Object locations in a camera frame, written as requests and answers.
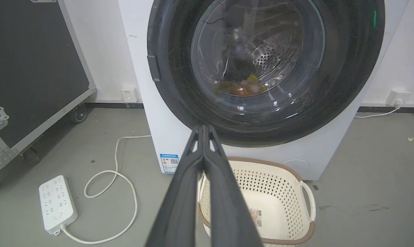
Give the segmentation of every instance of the washing machine door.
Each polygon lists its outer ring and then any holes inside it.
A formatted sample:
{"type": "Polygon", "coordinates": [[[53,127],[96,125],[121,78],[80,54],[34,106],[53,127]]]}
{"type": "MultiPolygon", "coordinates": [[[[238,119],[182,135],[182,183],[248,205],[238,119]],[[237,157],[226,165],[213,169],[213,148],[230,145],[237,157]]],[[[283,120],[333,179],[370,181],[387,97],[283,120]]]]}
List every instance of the washing machine door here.
{"type": "Polygon", "coordinates": [[[155,0],[152,78],[189,128],[224,144],[290,142],[357,96],[379,55],[384,0],[155,0]]]}

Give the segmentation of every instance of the white washing machine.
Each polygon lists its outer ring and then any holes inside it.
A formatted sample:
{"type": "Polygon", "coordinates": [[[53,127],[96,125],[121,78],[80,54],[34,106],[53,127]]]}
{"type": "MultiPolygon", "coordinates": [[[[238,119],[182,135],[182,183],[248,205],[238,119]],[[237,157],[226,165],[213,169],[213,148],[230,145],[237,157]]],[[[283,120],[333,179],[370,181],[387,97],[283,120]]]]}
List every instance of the white washing machine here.
{"type": "Polygon", "coordinates": [[[227,156],[318,180],[407,2],[119,0],[161,171],[208,123],[227,156]]]}

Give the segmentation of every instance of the white power strip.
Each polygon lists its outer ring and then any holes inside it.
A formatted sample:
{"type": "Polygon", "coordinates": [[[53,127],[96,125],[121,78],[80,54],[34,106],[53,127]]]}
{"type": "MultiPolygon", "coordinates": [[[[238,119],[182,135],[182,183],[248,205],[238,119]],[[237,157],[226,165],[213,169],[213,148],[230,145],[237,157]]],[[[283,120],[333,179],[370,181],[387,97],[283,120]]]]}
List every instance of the white power strip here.
{"type": "Polygon", "coordinates": [[[69,185],[63,175],[42,184],[39,199],[44,229],[48,233],[57,236],[61,233],[61,225],[67,226],[77,219],[69,185]]]}

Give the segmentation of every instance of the white cable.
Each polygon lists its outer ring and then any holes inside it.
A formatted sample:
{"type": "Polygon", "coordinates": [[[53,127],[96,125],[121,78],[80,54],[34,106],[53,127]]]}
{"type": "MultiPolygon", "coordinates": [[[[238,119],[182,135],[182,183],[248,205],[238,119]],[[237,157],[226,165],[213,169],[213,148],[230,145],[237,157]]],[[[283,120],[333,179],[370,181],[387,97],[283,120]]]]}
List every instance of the white cable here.
{"type": "Polygon", "coordinates": [[[358,116],[355,116],[355,118],[369,118],[369,117],[378,117],[378,116],[385,116],[385,115],[388,115],[388,114],[392,114],[393,112],[395,112],[395,111],[397,111],[397,110],[399,110],[399,109],[401,108],[401,106],[402,106],[402,101],[401,101],[401,100],[399,100],[399,99],[397,99],[397,100],[395,101],[394,105],[396,106],[396,109],[394,109],[394,110],[392,110],[392,111],[389,111],[389,112],[387,112],[387,113],[384,113],[384,114],[376,114],[376,115],[369,115],[369,116],[363,116],[363,117],[358,117],[358,116]]]}
{"type": "Polygon", "coordinates": [[[116,143],[116,151],[115,151],[115,154],[114,154],[114,160],[115,160],[115,163],[116,163],[116,169],[115,170],[104,170],[104,171],[102,171],[102,172],[99,172],[98,174],[96,174],[96,175],[94,175],[93,177],[91,177],[90,178],[90,180],[88,180],[88,182],[87,182],[87,184],[85,185],[85,188],[84,188],[84,195],[85,195],[85,197],[87,197],[87,198],[94,198],[94,197],[98,197],[98,196],[100,196],[102,193],[104,193],[113,183],[114,183],[114,180],[116,180],[116,177],[117,177],[117,175],[119,175],[119,176],[121,176],[122,178],[124,178],[128,183],[129,183],[129,185],[131,186],[131,189],[132,189],[132,193],[134,194],[134,204],[135,204],[135,211],[134,211],[134,216],[132,217],[132,220],[131,220],[131,222],[129,222],[129,224],[126,226],[126,228],[123,230],[123,231],[121,231],[121,232],[119,232],[118,234],[116,234],[116,235],[114,235],[114,236],[112,236],[112,237],[110,237],[110,238],[107,238],[107,239],[103,239],[103,240],[99,240],[99,241],[84,241],[84,240],[81,240],[81,239],[79,239],[79,238],[77,238],[77,237],[75,237],[75,236],[73,236],[71,233],[69,233],[68,231],[67,231],[67,229],[66,229],[66,226],[65,225],[61,225],[61,230],[67,235],[67,236],[69,236],[71,239],[73,239],[74,241],[76,241],[76,242],[79,242],[79,243],[81,243],[81,244],[101,244],[101,243],[104,243],[104,242],[108,242],[108,241],[111,241],[111,240],[113,240],[113,239],[115,239],[115,238],[117,238],[117,237],[119,237],[119,236],[121,236],[122,234],[124,234],[130,227],[131,227],[131,225],[134,223],[134,220],[135,220],[135,217],[137,216],[137,208],[138,208],[138,206],[137,206],[137,196],[135,195],[135,189],[134,189],[134,185],[132,184],[132,182],[131,181],[129,181],[129,179],[128,178],[126,178],[124,175],[122,175],[122,174],[120,174],[119,172],[118,172],[118,169],[119,169],[119,165],[118,165],[118,163],[117,163],[117,149],[118,149],[118,147],[119,147],[119,142],[120,142],[120,140],[122,140],[122,139],[136,139],[136,138],[144,138],[144,137],[151,137],[151,136],[124,136],[124,137],[121,137],[121,138],[119,138],[118,140],[117,140],[117,143],[116,143]],[[91,181],[95,178],[95,177],[97,177],[97,176],[99,176],[100,174],[103,174],[103,173],[106,173],[106,172],[111,172],[111,173],[114,173],[114,177],[113,177],[113,180],[111,180],[111,182],[110,182],[110,184],[108,184],[108,186],[105,188],[105,189],[103,189],[101,192],[99,192],[99,193],[97,193],[96,195],[94,195],[94,196],[90,196],[90,195],[88,195],[87,194],[87,188],[88,188],[88,185],[91,183],[91,181]]]}
{"type": "Polygon", "coordinates": [[[376,114],[376,115],[369,115],[369,116],[363,116],[363,117],[355,116],[355,118],[369,118],[369,117],[385,116],[385,115],[388,115],[388,114],[392,114],[393,112],[395,112],[397,110],[398,110],[398,108],[394,109],[393,111],[389,111],[387,113],[384,113],[384,114],[376,114]]]}

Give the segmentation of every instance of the black baseboard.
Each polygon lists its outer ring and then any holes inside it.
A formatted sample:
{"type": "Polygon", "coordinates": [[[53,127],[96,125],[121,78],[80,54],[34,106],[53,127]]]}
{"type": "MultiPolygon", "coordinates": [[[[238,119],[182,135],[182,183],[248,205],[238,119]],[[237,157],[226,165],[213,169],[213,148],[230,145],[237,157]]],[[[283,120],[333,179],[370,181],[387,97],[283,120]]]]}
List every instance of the black baseboard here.
{"type": "Polygon", "coordinates": [[[144,109],[142,103],[85,103],[87,108],[144,109]]]}
{"type": "MultiPolygon", "coordinates": [[[[144,109],[142,103],[85,103],[87,108],[122,108],[122,109],[144,109]]],[[[387,113],[394,110],[394,107],[367,107],[361,106],[359,113],[387,113]]],[[[402,107],[395,113],[414,114],[414,107],[402,107]]]]}
{"type": "MultiPolygon", "coordinates": [[[[394,110],[394,107],[366,107],[361,106],[358,109],[359,113],[387,113],[389,111],[394,110]]],[[[400,114],[414,114],[414,107],[402,107],[399,110],[395,111],[395,113],[400,114]]]]}

